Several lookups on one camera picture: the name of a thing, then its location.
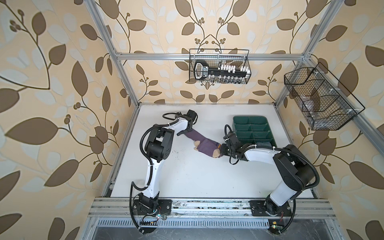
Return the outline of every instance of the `mounting plate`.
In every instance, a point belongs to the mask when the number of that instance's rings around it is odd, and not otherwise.
[[[265,200],[251,200],[249,201],[249,205],[251,207],[252,216],[254,217],[268,217],[270,216],[268,213],[265,212],[261,208],[261,206],[264,206]],[[282,207],[283,210],[283,217],[290,217],[292,216],[291,208],[289,207],[288,202],[286,202]]]
[[[159,199],[158,206],[160,206],[160,215],[168,215],[171,212],[172,209],[172,200],[170,199]],[[146,213],[141,211],[139,200],[136,199],[133,201],[133,206],[137,206],[137,208],[133,209],[135,215],[147,215]]]

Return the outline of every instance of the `wallpaper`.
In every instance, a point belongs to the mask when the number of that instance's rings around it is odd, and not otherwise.
[[[384,133],[384,2],[344,3],[313,58],[339,77],[365,105],[361,114]],[[383,156],[352,121],[338,131],[310,131],[290,96],[280,112],[295,145],[321,175],[317,190],[330,200],[345,235],[351,240],[384,239]]]
[[[0,239],[73,240],[133,106],[80,1],[0,0],[0,23]]]
[[[383,1],[346,1],[313,52],[313,58],[324,63],[361,101],[366,107],[362,114],[382,134],[383,23]]]
[[[250,61],[248,84],[222,84],[189,79],[187,61],[123,61],[135,94],[142,103],[273,103],[292,61]]]
[[[327,0],[96,0],[122,53],[302,53]]]

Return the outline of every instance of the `metal bracket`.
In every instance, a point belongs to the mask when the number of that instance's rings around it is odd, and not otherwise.
[[[160,215],[169,215],[172,209],[172,200],[170,199],[159,199],[158,206],[160,207]],[[133,201],[133,211],[135,215],[147,215],[146,213],[142,212],[140,207],[138,207],[139,200],[136,199]]]
[[[264,206],[265,200],[251,200],[249,201],[249,205],[251,207],[252,216],[254,217],[268,217],[270,216],[268,213],[265,212],[261,207]],[[286,202],[282,207],[283,209],[283,217],[290,217],[292,216],[291,207],[289,206],[288,202]]]

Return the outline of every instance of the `wire basket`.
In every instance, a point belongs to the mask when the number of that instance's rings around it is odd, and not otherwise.
[[[336,76],[319,64],[315,68],[299,68],[285,74],[284,84],[312,130],[339,130],[365,107]],[[328,82],[326,73],[337,80],[338,87]],[[351,100],[358,107],[352,106]]]
[[[189,83],[247,84],[252,74],[248,53],[237,49],[190,49]]]

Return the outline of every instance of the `white tabletop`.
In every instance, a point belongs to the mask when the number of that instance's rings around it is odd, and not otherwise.
[[[232,126],[234,116],[260,115],[267,118],[277,146],[285,147],[289,144],[272,105],[143,105],[111,197],[129,197],[131,181],[139,187],[144,186],[147,159],[139,150],[139,141],[143,133],[153,124],[170,122],[162,118],[164,113],[186,114],[189,109],[199,116],[193,128],[219,143],[224,143],[224,126],[225,124]],[[231,165],[228,156],[212,158],[194,150],[194,147],[193,140],[175,134],[171,154],[163,163],[160,197],[265,198],[281,181],[275,165],[246,161]],[[299,197],[313,198],[313,195],[308,189]]]

